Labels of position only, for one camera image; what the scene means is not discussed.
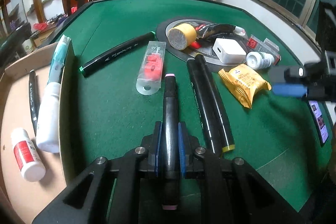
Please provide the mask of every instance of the green tabletop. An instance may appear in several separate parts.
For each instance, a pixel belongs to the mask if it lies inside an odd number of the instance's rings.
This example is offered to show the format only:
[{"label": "green tabletop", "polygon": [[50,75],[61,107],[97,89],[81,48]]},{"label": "green tabletop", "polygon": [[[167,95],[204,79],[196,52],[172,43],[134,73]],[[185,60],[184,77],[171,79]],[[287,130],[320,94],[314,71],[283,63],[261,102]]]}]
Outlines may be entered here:
[{"label": "green tabletop", "polygon": [[[108,0],[94,3],[63,32],[71,37],[77,63],[71,94],[72,149],[78,171],[98,156],[122,156],[152,133],[162,120],[163,86],[154,95],[137,92],[135,84],[146,50],[140,47],[88,78],[78,71],[83,63],[126,40],[155,31],[161,22],[177,17],[203,18],[243,27],[248,35],[279,45],[280,65],[298,64],[269,29],[240,9],[201,0]],[[174,73],[178,85],[179,120],[205,145],[186,63],[169,52],[164,73]],[[268,80],[267,73],[261,73]],[[225,157],[243,157],[296,210],[300,210],[321,181],[331,153],[331,127],[320,104],[329,139],[320,147],[307,103],[260,92],[252,109],[244,108],[213,74],[221,93],[236,143]],[[181,203],[199,210],[196,182],[183,181]]]}]

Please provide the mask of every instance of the white power adapter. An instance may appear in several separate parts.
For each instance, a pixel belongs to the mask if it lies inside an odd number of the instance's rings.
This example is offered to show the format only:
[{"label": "white power adapter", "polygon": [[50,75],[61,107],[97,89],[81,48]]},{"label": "white power adapter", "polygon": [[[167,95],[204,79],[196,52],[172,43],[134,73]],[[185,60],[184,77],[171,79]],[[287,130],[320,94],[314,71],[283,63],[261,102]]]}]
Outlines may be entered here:
[{"label": "white power adapter", "polygon": [[217,38],[213,51],[223,64],[241,64],[245,62],[246,52],[234,39]]}]

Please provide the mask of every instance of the smartphone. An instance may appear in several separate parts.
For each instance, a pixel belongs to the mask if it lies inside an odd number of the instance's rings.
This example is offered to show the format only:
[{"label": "smartphone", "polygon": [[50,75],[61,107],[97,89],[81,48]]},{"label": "smartphone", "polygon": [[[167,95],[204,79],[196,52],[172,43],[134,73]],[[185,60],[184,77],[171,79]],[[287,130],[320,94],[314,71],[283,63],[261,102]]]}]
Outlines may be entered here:
[{"label": "smartphone", "polygon": [[315,125],[319,133],[320,144],[322,147],[329,137],[327,126],[323,120],[319,103],[317,101],[309,101],[309,106],[315,118]]}]

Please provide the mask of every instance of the black marker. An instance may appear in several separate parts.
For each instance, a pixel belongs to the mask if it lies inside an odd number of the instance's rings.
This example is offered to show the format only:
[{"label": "black marker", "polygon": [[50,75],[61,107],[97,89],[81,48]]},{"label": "black marker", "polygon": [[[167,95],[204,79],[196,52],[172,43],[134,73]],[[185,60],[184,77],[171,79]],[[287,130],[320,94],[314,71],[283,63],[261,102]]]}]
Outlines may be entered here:
[{"label": "black marker", "polygon": [[205,79],[203,78],[199,65],[195,59],[188,59],[187,67],[191,85],[194,89],[199,117],[201,119],[207,147],[211,149],[216,156],[220,157],[222,155],[222,145],[212,104],[210,103],[210,97],[208,96],[208,90],[204,85]]},{"label": "black marker", "polygon": [[179,202],[179,121],[177,117],[177,93],[174,74],[165,76],[162,118],[163,160],[163,210],[176,210]]},{"label": "black marker", "polygon": [[128,40],[118,46],[115,46],[112,49],[109,49],[108,51],[103,52],[102,54],[93,58],[91,61],[81,66],[79,70],[84,77],[87,77],[88,75],[94,73],[96,70],[110,63],[114,58],[116,58],[120,54],[123,54],[124,52],[127,52],[140,44],[144,44],[145,42],[148,43],[150,40],[153,40],[154,38],[155,38],[155,32],[149,32],[139,37],[132,38],[131,40]]},{"label": "black marker", "polygon": [[33,128],[36,136],[37,129],[37,118],[39,116],[40,100],[38,95],[38,85],[36,73],[34,70],[31,70],[29,73],[29,106],[30,106],[30,116],[31,122],[33,123]]},{"label": "black marker", "polygon": [[197,54],[195,60],[198,62],[205,84],[209,90],[208,94],[212,103],[212,109],[217,120],[220,141],[222,143],[222,151],[228,152],[236,148],[235,141],[232,136],[230,122],[227,117],[221,95],[219,94],[215,80],[206,65],[203,55]]}]

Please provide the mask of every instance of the transparent plastic packaging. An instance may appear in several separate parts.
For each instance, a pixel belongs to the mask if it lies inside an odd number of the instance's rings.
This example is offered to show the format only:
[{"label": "transparent plastic packaging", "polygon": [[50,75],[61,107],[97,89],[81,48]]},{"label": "transparent plastic packaging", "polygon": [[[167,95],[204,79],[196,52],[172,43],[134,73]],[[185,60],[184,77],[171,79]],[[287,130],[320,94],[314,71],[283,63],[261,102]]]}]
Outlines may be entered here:
[{"label": "transparent plastic packaging", "polygon": [[161,88],[165,50],[166,42],[149,41],[136,81],[140,94],[152,95]]}]

